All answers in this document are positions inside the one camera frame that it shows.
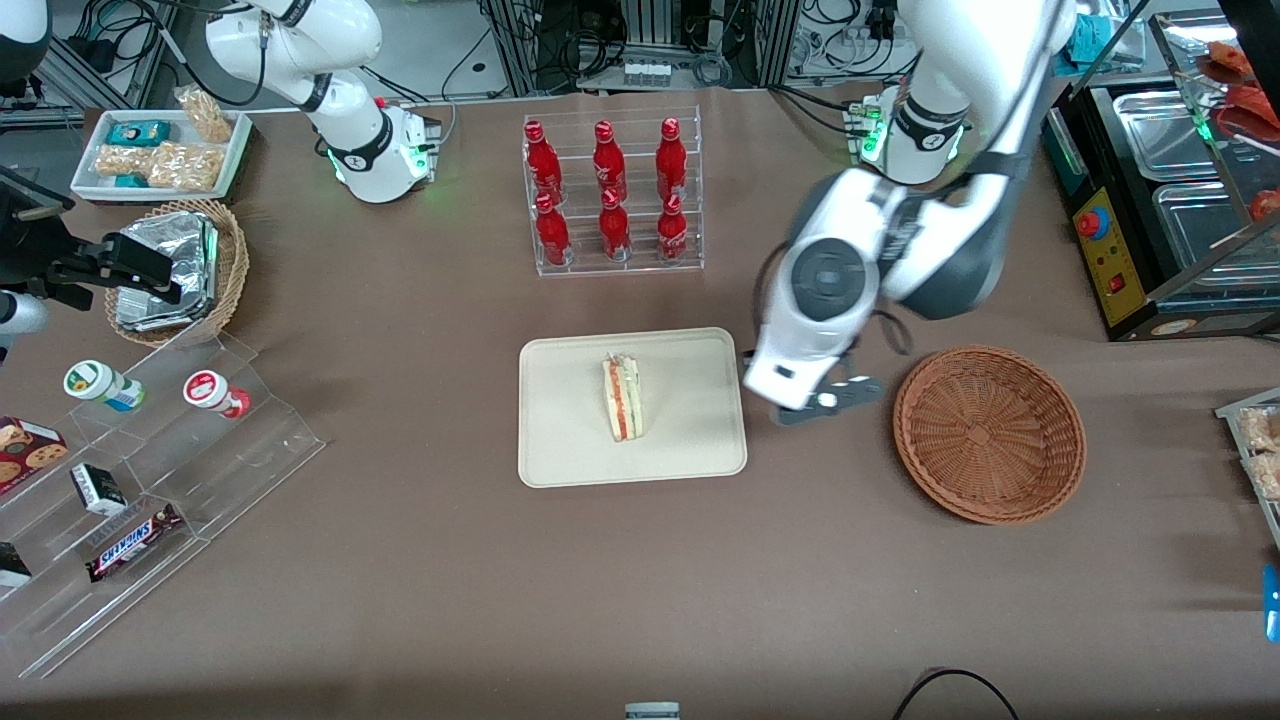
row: aluminum foil package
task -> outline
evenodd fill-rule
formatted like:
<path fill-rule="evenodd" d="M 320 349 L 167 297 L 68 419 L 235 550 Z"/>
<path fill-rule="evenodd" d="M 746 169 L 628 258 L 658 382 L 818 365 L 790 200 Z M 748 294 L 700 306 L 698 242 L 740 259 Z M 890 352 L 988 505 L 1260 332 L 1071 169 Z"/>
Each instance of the aluminum foil package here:
<path fill-rule="evenodd" d="M 169 213 L 142 218 L 122 229 L 173 260 L 173 282 L 182 288 L 177 304 L 146 292 L 120 288 L 116 323 L 129 332 L 189 325 L 214 309 L 218 288 L 218 228 L 204 213 Z"/>

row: white tray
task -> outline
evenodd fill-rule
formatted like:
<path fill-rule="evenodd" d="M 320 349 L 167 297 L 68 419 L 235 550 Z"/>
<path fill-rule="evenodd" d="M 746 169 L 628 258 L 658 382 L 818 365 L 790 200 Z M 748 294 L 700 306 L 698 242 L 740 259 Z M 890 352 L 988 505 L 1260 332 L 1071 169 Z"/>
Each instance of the white tray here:
<path fill-rule="evenodd" d="M 218 173 L 218 182 L 209 192 L 191 192 L 169 187 L 115 187 L 114 177 L 104 177 L 93 172 L 93 160 L 97 159 L 97 150 L 106 140 L 108 131 L 115 123 L 132 120 L 169 120 L 169 140 L 174 142 L 204 143 L 204 138 L 196 132 L 196 126 L 187 119 L 183 110 L 106 110 L 97 119 L 93 135 L 88 138 L 84 155 L 81 156 L 79 167 L 72 178 L 72 192 L 84 200 L 99 202 L 169 202 L 172 200 L 216 200 L 225 197 L 230 191 L 232 181 L 236 178 L 236 168 L 239 167 L 241 155 L 248 145 L 250 132 L 253 122 L 248 113 L 227 111 L 227 119 L 232 123 L 232 138 L 227 142 L 227 160 L 221 172 Z"/>
<path fill-rule="evenodd" d="M 614 442 L 600 363 L 640 365 L 645 434 Z M 733 475 L 746 432 L 721 328 L 535 340 L 520 352 L 520 479 L 534 488 Z"/>

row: red bottle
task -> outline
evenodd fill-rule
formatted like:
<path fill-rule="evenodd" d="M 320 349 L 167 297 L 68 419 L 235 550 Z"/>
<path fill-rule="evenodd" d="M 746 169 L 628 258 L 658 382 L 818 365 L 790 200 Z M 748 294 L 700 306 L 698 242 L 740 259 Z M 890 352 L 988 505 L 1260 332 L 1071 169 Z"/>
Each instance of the red bottle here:
<path fill-rule="evenodd" d="M 667 196 L 667 202 L 662 206 L 662 217 L 658 218 L 658 251 L 663 260 L 675 261 L 685 254 L 689 242 L 685 240 L 689 223 L 681 211 L 678 195 Z"/>
<path fill-rule="evenodd" d="M 627 211 L 622 209 L 618 191 L 609 188 L 600 196 L 600 234 L 604 236 L 604 254 L 621 263 L 631 256 L 631 227 Z"/>
<path fill-rule="evenodd" d="M 534 201 L 538 208 L 538 241 L 543 243 L 543 258 L 552 265 L 568 265 L 573 260 L 573 247 L 568 243 L 568 223 L 556 209 L 549 192 L 539 192 Z"/>
<path fill-rule="evenodd" d="M 622 149 L 613 140 L 613 126 L 609 120 L 595 123 L 595 179 L 600 183 L 600 192 L 616 190 L 618 202 L 627 201 L 627 170 L 622 160 Z"/>
<path fill-rule="evenodd" d="M 529 141 L 529 169 L 534 172 L 534 187 L 538 192 L 550 195 L 552 202 L 559 205 L 564 201 L 564 174 L 559 169 L 559 155 L 547 142 L 543 123 L 525 123 L 525 140 Z"/>
<path fill-rule="evenodd" d="M 662 122 L 662 142 L 658 143 L 658 197 L 666 200 L 672 192 L 685 191 L 685 143 L 680 142 L 680 120 Z"/>

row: brown tablecloth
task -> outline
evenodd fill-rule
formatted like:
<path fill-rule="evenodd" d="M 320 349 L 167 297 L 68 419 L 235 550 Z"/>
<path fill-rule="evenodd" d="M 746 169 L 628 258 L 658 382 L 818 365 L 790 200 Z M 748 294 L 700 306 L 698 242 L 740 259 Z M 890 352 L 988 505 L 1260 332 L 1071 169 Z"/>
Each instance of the brown tablecloth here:
<path fill-rule="evenodd" d="M 748 393 L 737 477 L 521 484 L 521 346 L 718 325 L 750 347 L 756 266 L 847 165 L 840 136 L 768 94 L 703 92 L 707 270 L 539 279 L 522 115 L 689 100 L 466 106 L 439 181 L 385 206 L 334 182 L 302 115 L 256 117 L 229 329 L 332 446 L 51 678 L 0 678 L 23 703 L 4 717 L 586 719 L 666 698 L 691 720 L 888 717 L 940 665 L 986 674 L 1024 717 L 1275 717 L 1275 552 L 1212 409 L 1280 384 L 1280 348 L 1106 343 L 1043 160 L 991 300 L 908 319 L 913 359 L 872 325 L 858 360 L 890 388 L 970 342 L 1041 364 L 1089 436 L 1056 515 L 984 528 L 937 509 L 897 461 L 890 401 L 783 429 Z M 68 224 L 97 238 L 140 214 L 82 204 Z M 100 307 L 55 307 L 0 373 L 4 410 L 56 418 L 73 361 L 142 354 Z M 947 679 L 909 717 L 1000 716 L 984 693 Z"/>

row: wicker basket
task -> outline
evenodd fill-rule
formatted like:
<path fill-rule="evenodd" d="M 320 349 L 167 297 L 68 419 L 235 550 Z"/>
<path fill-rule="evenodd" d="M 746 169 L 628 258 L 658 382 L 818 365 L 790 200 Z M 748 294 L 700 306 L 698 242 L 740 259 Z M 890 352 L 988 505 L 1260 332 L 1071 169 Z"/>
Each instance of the wicker basket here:
<path fill-rule="evenodd" d="M 244 233 L 236 222 L 236 215 L 225 205 L 216 200 L 177 200 L 166 202 L 147 213 L 147 218 L 166 215 L 182 210 L 204 213 L 214 220 L 218 227 L 218 305 L 201 320 L 201 324 L 214 333 L 221 331 L 230 322 L 236 306 L 239 304 L 241 292 L 244 290 L 244 277 L 248 275 L 248 246 L 244 243 Z M 160 331 L 147 331 L 143 333 L 131 333 L 115 322 L 115 304 L 119 291 L 115 288 L 106 291 L 106 322 L 123 337 L 148 347 L 160 347 L 173 336 L 186 327 L 164 328 Z"/>
<path fill-rule="evenodd" d="M 916 365 L 893 405 L 893 441 L 929 497 L 989 525 L 1039 520 L 1084 473 L 1084 425 L 1071 398 L 997 347 L 957 347 Z"/>

